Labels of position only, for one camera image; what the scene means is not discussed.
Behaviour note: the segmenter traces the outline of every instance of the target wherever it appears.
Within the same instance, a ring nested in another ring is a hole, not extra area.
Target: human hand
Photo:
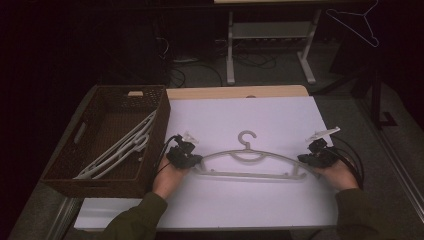
[[[328,168],[314,168],[314,171],[323,175],[337,190],[359,188],[355,177],[342,161],[338,160]]]
[[[163,199],[167,199],[178,188],[184,176],[190,171],[190,169],[175,168],[166,156],[162,158],[158,169],[162,170],[153,182],[152,191]]]

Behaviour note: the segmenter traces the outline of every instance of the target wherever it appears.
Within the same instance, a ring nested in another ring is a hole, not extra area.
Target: box
[[[41,181],[67,197],[143,197],[157,171],[170,109],[164,86],[99,86]],[[73,179],[154,110],[143,151],[133,152],[100,179]]]

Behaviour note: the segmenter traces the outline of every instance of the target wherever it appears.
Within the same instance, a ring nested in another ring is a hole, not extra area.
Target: metal hanger
[[[374,37],[374,32],[372,31],[372,28],[368,22],[367,19],[367,15],[368,13],[378,5],[378,0],[376,1],[376,3],[371,6],[365,13],[350,13],[350,12],[339,12],[337,10],[334,9],[327,9],[326,14],[328,16],[330,16],[331,18],[333,18],[334,20],[336,20],[337,22],[341,23],[342,25],[344,25],[345,27],[347,27],[349,30],[351,30],[352,32],[354,32],[356,35],[358,35],[359,37],[361,37],[364,41],[366,41],[368,44],[370,44],[373,47],[378,47],[378,45],[380,45],[380,42],[378,41],[378,39],[376,37]],[[346,14],[346,15],[353,15],[353,16],[360,16],[364,19],[365,23],[368,26],[368,29],[370,31],[371,34],[371,39],[374,42],[371,42],[370,40],[368,40],[366,37],[362,36],[358,31],[354,30],[351,26],[349,26],[348,24],[344,23],[342,20],[337,18],[337,15],[340,14]]]

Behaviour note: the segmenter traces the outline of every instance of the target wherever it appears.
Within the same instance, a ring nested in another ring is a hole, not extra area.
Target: green sleeve
[[[115,217],[99,239],[154,239],[156,226],[167,208],[167,203],[154,193],[147,193],[143,201]]]
[[[393,227],[377,212],[360,189],[336,195],[339,208],[337,233],[342,240],[397,239]]]

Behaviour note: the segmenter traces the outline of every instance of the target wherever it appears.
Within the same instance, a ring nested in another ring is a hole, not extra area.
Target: hanger
[[[270,152],[265,152],[265,151],[257,151],[257,150],[253,150],[250,147],[250,143],[246,142],[243,140],[243,136],[244,135],[251,135],[252,137],[256,138],[256,134],[252,131],[242,131],[239,133],[238,135],[238,140],[239,142],[245,146],[245,149],[241,149],[241,150],[230,150],[230,151],[223,151],[223,152],[218,152],[218,153],[214,153],[214,154],[210,154],[208,156],[204,156],[201,163],[197,164],[194,168],[193,171],[197,174],[200,175],[209,175],[209,176],[229,176],[229,177],[252,177],[252,178],[270,178],[270,179],[292,179],[292,180],[300,180],[306,177],[306,173],[301,173],[299,174],[299,167],[302,167],[304,169],[306,169],[307,171],[311,172],[312,174],[314,174],[316,177],[318,177],[318,174],[316,174],[309,166],[307,166],[306,164],[303,164],[297,160],[282,156],[282,155],[278,155],[275,153],[270,153]],[[239,156],[238,154],[252,154],[252,155],[256,155],[255,158],[243,158],[241,156]],[[213,158],[218,158],[218,157],[222,157],[225,155],[229,155],[231,156],[233,159],[243,162],[243,163],[255,163],[255,162],[259,162],[267,157],[270,158],[276,158],[279,160],[283,160],[283,161],[288,161],[293,163],[293,169],[291,171],[291,173],[283,173],[281,175],[278,174],[263,174],[263,173],[246,173],[246,172],[221,172],[221,171],[216,171],[214,169],[211,169],[210,171],[208,171],[206,169],[206,165],[205,162],[207,160],[213,159]]]
[[[376,1],[376,3],[371,6],[365,13],[350,13],[350,12],[339,12],[337,10],[334,9],[327,9],[326,14],[328,16],[330,16],[331,18],[333,18],[334,20],[336,20],[337,22],[341,23],[342,25],[344,25],[345,27],[347,27],[349,30],[351,30],[352,32],[354,32],[356,35],[358,35],[359,37],[361,37],[364,41],[366,41],[368,44],[370,44],[373,47],[378,47],[378,45],[380,45],[380,42],[378,41],[378,39],[376,37],[374,37],[374,32],[372,31],[372,28],[368,22],[367,19],[367,15],[368,13],[375,8],[378,5],[378,0]],[[366,37],[362,36],[358,31],[356,31],[355,29],[353,29],[352,27],[350,27],[348,24],[344,23],[341,19],[338,18],[338,15],[342,15],[342,14],[346,14],[346,15],[352,15],[352,16],[360,16],[364,19],[368,30],[370,31],[370,35],[371,35],[371,39],[373,42],[371,42],[370,40],[368,40]]]
[[[135,126],[127,135],[100,155],[90,165],[84,168],[73,179],[99,179],[124,161],[131,153],[141,152],[147,146],[151,125],[156,115],[156,110]]]

